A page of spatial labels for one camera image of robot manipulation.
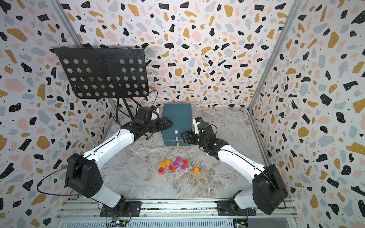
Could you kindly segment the teal drawer cabinet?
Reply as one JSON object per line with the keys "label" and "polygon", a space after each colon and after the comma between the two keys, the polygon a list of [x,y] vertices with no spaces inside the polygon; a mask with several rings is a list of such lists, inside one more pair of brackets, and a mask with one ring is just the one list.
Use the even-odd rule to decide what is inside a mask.
{"label": "teal drawer cabinet", "polygon": [[164,104],[163,117],[173,122],[172,126],[162,131],[165,146],[190,146],[181,136],[186,131],[192,131],[191,104]]}

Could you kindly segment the aluminium corner post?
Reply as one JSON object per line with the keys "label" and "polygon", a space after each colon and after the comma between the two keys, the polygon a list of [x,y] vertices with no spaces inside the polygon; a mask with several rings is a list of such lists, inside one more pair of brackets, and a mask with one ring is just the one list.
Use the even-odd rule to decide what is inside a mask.
{"label": "aluminium corner post", "polygon": [[268,78],[268,76],[271,72],[271,69],[272,69],[272,67],[275,63],[275,60],[276,60],[277,56],[279,55],[280,50],[283,47],[283,44],[286,40],[286,37],[287,37],[287,35],[288,35],[288,33],[291,29],[292,23],[294,22],[295,17],[297,16],[297,13],[298,13],[302,3],[303,3],[303,1],[295,0],[291,10],[289,11],[288,18],[287,18],[287,20],[286,20],[286,22],[283,26],[281,34],[280,34],[280,36],[277,40],[277,43],[276,43],[276,45],[275,45],[275,47],[274,47],[274,49],[271,53],[269,61],[268,61],[267,65],[266,65],[266,67],[263,71],[263,75],[262,75],[260,81],[257,84],[256,91],[254,92],[254,95],[253,95],[252,100],[250,102],[250,105],[248,107],[249,112],[251,112],[254,109],[255,103],[259,99],[260,91],[264,87],[264,83],[267,80],[267,78]]}
{"label": "aluminium corner post", "polygon": [[55,12],[55,14],[57,15],[57,17],[60,19],[62,26],[66,30],[66,32],[67,32],[69,38],[71,39],[72,43],[74,44],[74,46],[77,48],[83,48],[84,45],[80,41],[74,27],[72,26],[72,23],[70,22],[70,19],[68,18],[67,14],[65,13],[65,11],[63,9],[60,1],[49,0],[48,2],[50,4],[51,8],[53,9],[53,11]]}

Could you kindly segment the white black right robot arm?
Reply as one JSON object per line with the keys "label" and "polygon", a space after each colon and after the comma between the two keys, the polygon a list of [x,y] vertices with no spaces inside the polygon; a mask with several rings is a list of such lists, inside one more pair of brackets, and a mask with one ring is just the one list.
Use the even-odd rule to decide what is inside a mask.
{"label": "white black right robot arm", "polygon": [[283,210],[288,191],[283,179],[274,165],[259,164],[235,150],[227,141],[220,139],[213,132],[208,122],[199,122],[194,131],[181,134],[183,141],[198,145],[207,155],[216,158],[234,168],[252,185],[250,192],[237,191],[230,197],[232,213],[240,214],[248,208],[258,208],[271,215],[274,210]]}

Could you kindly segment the aluminium corner post right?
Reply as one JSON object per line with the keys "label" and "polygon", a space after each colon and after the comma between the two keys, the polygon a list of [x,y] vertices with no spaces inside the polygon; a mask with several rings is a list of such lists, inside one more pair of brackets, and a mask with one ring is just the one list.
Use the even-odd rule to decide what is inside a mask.
{"label": "aluminium corner post right", "polygon": [[276,60],[277,56],[279,55],[280,50],[283,47],[283,44],[286,40],[286,37],[287,37],[287,35],[288,35],[288,33],[291,29],[292,23],[294,22],[295,17],[297,16],[297,13],[298,13],[302,3],[303,3],[303,1],[295,0],[291,10],[289,11],[288,18],[287,18],[287,20],[286,20],[286,22],[283,26],[281,34],[280,34],[280,36],[277,40],[277,43],[276,43],[276,45],[275,45],[275,47],[274,47],[274,49],[271,53],[269,61],[268,61],[267,65],[266,65],[266,67],[263,71],[263,75],[262,75],[260,81],[257,84],[256,91],[254,92],[254,95],[253,95],[252,100],[250,102],[250,105],[248,107],[249,112],[251,112],[254,109],[255,103],[259,99],[260,91],[264,87],[264,83],[267,80],[267,78],[268,78],[268,76],[271,72],[271,69],[272,69],[272,67],[275,63],[275,60]]}

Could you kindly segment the green circuit board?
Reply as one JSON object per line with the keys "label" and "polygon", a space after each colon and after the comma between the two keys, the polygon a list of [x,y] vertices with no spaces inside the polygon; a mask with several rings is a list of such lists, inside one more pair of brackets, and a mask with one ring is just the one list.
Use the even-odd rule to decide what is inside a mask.
{"label": "green circuit board", "polygon": [[114,218],[114,219],[111,220],[108,227],[109,228],[125,228],[126,225],[127,225],[126,220],[120,220],[118,218]]}

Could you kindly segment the aluminium corner post left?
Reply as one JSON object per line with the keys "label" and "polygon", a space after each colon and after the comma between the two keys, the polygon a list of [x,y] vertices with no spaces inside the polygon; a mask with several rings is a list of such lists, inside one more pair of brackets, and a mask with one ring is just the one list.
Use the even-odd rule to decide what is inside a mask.
{"label": "aluminium corner post left", "polygon": [[70,22],[70,19],[68,18],[67,14],[65,13],[65,11],[63,9],[60,1],[49,0],[48,2],[50,4],[51,8],[53,9],[53,11],[55,12],[55,14],[57,15],[57,17],[60,19],[62,26],[66,30],[66,32],[67,32],[69,38],[71,39],[72,43],[74,44],[74,46],[77,48],[83,48],[84,45],[80,41],[74,27],[72,26],[72,23]]}

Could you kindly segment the black perforated music stand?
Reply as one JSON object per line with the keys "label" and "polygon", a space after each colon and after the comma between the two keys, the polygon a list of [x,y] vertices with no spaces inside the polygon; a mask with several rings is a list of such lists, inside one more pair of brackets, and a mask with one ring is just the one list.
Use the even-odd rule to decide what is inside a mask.
{"label": "black perforated music stand", "polygon": [[143,49],[54,48],[79,99],[147,97]]}

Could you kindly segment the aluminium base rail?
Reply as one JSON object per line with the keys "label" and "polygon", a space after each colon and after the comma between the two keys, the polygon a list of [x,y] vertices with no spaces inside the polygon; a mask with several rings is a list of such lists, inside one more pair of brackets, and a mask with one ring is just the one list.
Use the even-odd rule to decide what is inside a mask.
{"label": "aluminium base rail", "polygon": [[56,228],[106,228],[112,219],[126,220],[126,228],[300,228],[290,200],[271,215],[258,208],[235,215],[227,199],[135,199],[126,212],[112,216],[88,200],[68,200],[56,217]]}

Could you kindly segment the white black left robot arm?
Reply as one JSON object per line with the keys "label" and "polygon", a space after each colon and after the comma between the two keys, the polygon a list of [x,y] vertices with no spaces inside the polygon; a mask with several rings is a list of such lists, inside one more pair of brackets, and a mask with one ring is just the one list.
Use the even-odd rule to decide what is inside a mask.
{"label": "white black left robot arm", "polygon": [[173,122],[166,117],[144,123],[135,120],[124,124],[101,145],[83,155],[74,154],[68,158],[65,185],[114,211],[124,210],[125,197],[104,184],[100,170],[117,153],[140,137],[167,130],[172,125]]}

